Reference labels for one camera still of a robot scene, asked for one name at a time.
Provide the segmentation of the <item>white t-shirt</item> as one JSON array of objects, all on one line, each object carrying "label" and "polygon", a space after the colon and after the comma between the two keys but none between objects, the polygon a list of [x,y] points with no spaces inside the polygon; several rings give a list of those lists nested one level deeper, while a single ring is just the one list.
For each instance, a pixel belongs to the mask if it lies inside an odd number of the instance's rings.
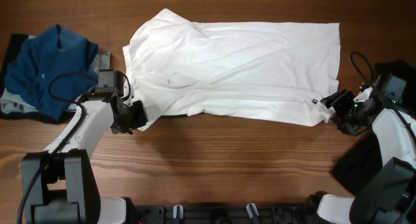
[{"label": "white t-shirt", "polygon": [[312,127],[338,89],[338,23],[198,23],[171,10],[123,48],[126,73],[150,123],[163,116],[260,119]]}]

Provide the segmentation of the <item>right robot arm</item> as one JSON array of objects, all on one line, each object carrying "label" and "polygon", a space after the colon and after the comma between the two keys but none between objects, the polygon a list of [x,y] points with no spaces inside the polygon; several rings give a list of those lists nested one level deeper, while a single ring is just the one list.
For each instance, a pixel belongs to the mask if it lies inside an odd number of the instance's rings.
[{"label": "right robot arm", "polygon": [[353,98],[343,90],[321,102],[340,123],[371,128],[383,166],[354,198],[316,193],[306,212],[330,223],[414,223],[415,76],[380,75],[369,95]]}]

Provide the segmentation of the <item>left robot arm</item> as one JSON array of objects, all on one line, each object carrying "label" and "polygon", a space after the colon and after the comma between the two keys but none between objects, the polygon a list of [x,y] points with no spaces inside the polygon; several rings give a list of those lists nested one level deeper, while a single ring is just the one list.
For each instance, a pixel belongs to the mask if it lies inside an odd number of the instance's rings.
[{"label": "left robot arm", "polygon": [[21,162],[23,196],[18,223],[143,223],[128,197],[101,197],[90,157],[107,130],[132,134],[147,114],[142,101],[124,93],[129,79],[101,69],[96,85],[75,102],[77,111],[62,134],[42,152]]}]

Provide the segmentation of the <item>black garment right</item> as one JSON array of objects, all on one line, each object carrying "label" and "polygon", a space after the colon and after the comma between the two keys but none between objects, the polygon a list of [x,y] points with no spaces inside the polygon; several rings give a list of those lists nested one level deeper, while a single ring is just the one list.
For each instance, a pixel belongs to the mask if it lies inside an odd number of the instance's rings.
[{"label": "black garment right", "polygon": [[[377,63],[371,73],[377,73],[376,89],[390,100],[401,113],[415,117],[415,68],[403,60]],[[362,92],[370,86],[360,88]],[[333,176],[352,194],[356,195],[381,170],[382,153],[372,124],[377,115],[387,107],[374,91],[362,103],[355,103],[354,121],[364,135],[334,167]]]}]

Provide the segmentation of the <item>blue polo shirt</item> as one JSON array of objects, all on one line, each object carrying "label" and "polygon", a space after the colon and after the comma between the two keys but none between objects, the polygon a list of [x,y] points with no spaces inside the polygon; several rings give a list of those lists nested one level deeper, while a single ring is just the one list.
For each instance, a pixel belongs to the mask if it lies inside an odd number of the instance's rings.
[{"label": "blue polo shirt", "polygon": [[51,97],[76,100],[97,84],[90,67],[98,44],[60,25],[26,39],[17,57],[8,63],[5,88],[27,104],[56,120],[70,106]]}]

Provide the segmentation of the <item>light grey folded garment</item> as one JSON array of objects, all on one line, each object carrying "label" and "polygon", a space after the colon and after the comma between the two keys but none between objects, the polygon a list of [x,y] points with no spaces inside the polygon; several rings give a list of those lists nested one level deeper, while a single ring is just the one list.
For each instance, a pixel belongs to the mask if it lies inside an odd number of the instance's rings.
[{"label": "light grey folded garment", "polygon": [[[95,45],[86,42],[86,54],[84,55],[80,46],[75,46],[71,51],[59,51],[47,56],[45,63],[40,66],[40,74],[37,81],[41,82],[44,79],[46,83],[42,86],[42,91],[47,93],[48,86],[52,79],[58,75],[66,73],[84,73],[92,75],[97,73],[100,69],[108,69],[110,67],[111,54],[95,50]],[[9,100],[17,101],[20,104],[33,107],[26,103],[19,95],[12,94],[5,91],[4,97]]]}]

